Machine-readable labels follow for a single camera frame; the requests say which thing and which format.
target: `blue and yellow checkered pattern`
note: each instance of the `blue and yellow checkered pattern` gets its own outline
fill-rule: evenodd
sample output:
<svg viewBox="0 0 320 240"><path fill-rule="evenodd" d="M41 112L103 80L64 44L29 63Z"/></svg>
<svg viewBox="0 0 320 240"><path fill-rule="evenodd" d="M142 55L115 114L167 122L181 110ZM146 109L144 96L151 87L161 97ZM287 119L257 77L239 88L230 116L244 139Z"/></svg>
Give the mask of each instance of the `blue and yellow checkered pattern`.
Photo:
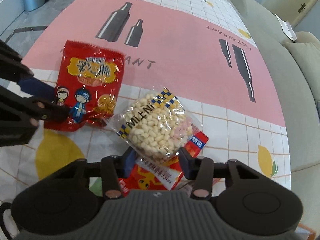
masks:
<svg viewBox="0 0 320 240"><path fill-rule="evenodd" d="M175 97L173 94L170 93L169 90L166 88L156 96L155 99L151 100L151 103L153 104L153 107L160 108L160 107L167 107L174 109L175 105L173 104L174 101L177 101L177 97ZM120 130L117 132L117 135L119 135L121 138L126 139L131 131L131 128L128 125L122 125Z"/></svg>

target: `cartoon character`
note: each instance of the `cartoon character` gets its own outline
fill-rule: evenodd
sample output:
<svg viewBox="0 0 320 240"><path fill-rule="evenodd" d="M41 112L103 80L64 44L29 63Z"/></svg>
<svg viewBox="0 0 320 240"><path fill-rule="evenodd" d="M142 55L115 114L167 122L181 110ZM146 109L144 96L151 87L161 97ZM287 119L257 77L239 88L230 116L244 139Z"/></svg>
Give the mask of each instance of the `cartoon character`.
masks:
<svg viewBox="0 0 320 240"><path fill-rule="evenodd" d="M64 100L69 96L69 90L66 87L58 87L56 104L64 106Z"/></svg>
<svg viewBox="0 0 320 240"><path fill-rule="evenodd" d="M91 95L87 89L79 88L75 93L76 105L70 110L70 115L75 123L81 121L82 116L86 113L85 104L91 100Z"/></svg>
<svg viewBox="0 0 320 240"><path fill-rule="evenodd" d="M153 185L162 185L161 182L155 182L155 176L151 172L144 173L141 171L140 166L138 166L138 174L143 176L143 179L139 179L138 185L140 189L149 189L150 181Z"/></svg>

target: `black circular motor housing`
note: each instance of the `black circular motor housing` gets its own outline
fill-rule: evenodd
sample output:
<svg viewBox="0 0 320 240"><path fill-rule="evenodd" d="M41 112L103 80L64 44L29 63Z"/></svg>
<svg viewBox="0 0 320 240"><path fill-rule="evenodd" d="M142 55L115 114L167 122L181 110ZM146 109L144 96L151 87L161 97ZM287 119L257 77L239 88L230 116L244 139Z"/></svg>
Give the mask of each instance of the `black circular motor housing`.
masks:
<svg viewBox="0 0 320 240"><path fill-rule="evenodd" d="M232 227L256 236L295 230L301 216L300 199L269 179L243 179L216 199L219 216Z"/></svg>
<svg viewBox="0 0 320 240"><path fill-rule="evenodd" d="M80 228L99 211L98 198L72 179L37 183L12 202L11 214L19 229L57 235Z"/></svg>

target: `black bottle print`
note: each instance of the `black bottle print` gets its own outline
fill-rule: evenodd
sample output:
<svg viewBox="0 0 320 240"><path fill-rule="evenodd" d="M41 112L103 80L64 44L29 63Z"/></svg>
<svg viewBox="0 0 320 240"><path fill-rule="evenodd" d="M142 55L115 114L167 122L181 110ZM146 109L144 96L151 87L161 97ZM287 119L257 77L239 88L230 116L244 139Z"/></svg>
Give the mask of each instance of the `black bottle print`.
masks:
<svg viewBox="0 0 320 240"><path fill-rule="evenodd" d="M256 100L254 99L254 91L252 87L252 76L251 76L249 64L245 56L244 50L233 44L232 44L232 47L235 53L238 70L248 88L250 101L255 103Z"/></svg>
<svg viewBox="0 0 320 240"><path fill-rule="evenodd" d="M143 20L139 19L136 25L131 27L128 36L124 41L125 45L129 45L136 48L139 46L139 42L143 33L142 22Z"/></svg>
<svg viewBox="0 0 320 240"><path fill-rule="evenodd" d="M126 2L119 10L111 13L108 20L98 32L96 38L104 39L109 42L117 41L130 17L129 10L131 6L132 3Z"/></svg>
<svg viewBox="0 0 320 240"><path fill-rule="evenodd" d="M230 54L230 49L229 49L229 44L227 41L225 40L222 40L222 39L219 39L219 42L220 42L220 47L221 47L221 50L222 50L222 53L223 55L226 57L227 59L227 62L228 62L228 66L229 67L232 67L231 66L231 54Z"/></svg>

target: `red snack bag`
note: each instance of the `red snack bag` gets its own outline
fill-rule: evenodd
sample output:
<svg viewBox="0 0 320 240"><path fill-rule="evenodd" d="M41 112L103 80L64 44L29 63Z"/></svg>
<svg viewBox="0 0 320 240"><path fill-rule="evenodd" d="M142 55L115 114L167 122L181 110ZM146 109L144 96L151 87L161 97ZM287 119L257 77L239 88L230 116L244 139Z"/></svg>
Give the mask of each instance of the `red snack bag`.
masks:
<svg viewBox="0 0 320 240"><path fill-rule="evenodd" d="M197 157L207 141L208 137L198 131L187 142L185 148L192 157ZM126 196L130 189L172 190L182 177L183 172L178 156L171 158L163 166L150 162L146 158L138 158L130 176L127 179L119 179L119 184Z"/></svg>
<svg viewBox="0 0 320 240"><path fill-rule="evenodd" d="M44 127L76 131L86 122L104 126L113 115L124 74L124 55L92 44L67 41L56 85L56 103L70 107L63 123Z"/></svg>

